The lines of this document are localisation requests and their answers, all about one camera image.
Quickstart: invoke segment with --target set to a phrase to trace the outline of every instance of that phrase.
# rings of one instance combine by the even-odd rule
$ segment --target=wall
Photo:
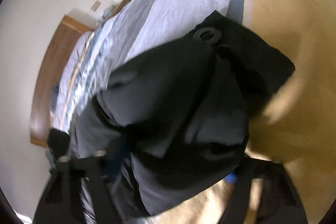
[[[99,18],[96,0],[4,0],[0,5],[0,187],[18,213],[33,218],[49,177],[45,150],[29,143],[29,119],[44,53],[64,14]]]

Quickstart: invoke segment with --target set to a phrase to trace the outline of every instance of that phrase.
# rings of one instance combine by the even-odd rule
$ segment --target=bed
[[[336,67],[332,65],[336,51],[332,44],[336,41],[332,26],[336,21],[335,2],[133,0],[98,30],[83,32],[82,40],[78,40],[77,45],[83,45],[85,51],[82,53],[85,54],[73,51],[74,47],[68,51],[69,56],[73,54],[78,58],[73,70],[70,70],[71,76],[67,76],[70,80],[65,81],[68,83],[67,95],[62,99],[62,104],[57,103],[52,126],[71,134],[76,116],[81,114],[90,97],[106,89],[113,70],[152,47],[182,37],[217,10],[254,31],[295,63],[293,77],[273,97],[265,110],[251,119],[247,152],[264,159],[275,156],[280,158],[298,189],[308,220],[310,223],[318,223],[336,196],[336,154],[333,148],[336,145],[336,121],[332,115],[332,110],[336,111],[333,82]],[[325,59],[330,61],[330,65],[326,64]],[[63,68],[59,70],[62,74],[61,82],[65,78]],[[43,75],[44,71],[50,69],[43,63],[40,73]],[[50,93],[52,84],[57,81],[55,77],[54,83],[44,86],[46,94]],[[41,119],[50,125],[48,115],[44,115]],[[36,124],[41,121],[38,114],[32,114],[32,118],[32,129],[35,130],[31,135],[32,142],[43,145],[47,133],[41,134],[41,131],[36,130],[39,128]],[[81,157],[76,154],[76,147],[70,147],[69,151]],[[215,224],[229,194],[230,187],[220,181],[180,206],[153,218],[139,219],[137,223]],[[94,223],[89,197],[83,196],[83,202],[87,221]],[[250,209],[248,217],[253,219],[255,207],[251,206]]]

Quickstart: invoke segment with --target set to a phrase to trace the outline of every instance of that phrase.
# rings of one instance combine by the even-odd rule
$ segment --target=headboard
[[[64,16],[44,55],[36,80],[30,117],[30,142],[47,147],[50,129],[50,93],[58,82],[77,40],[90,27]]]

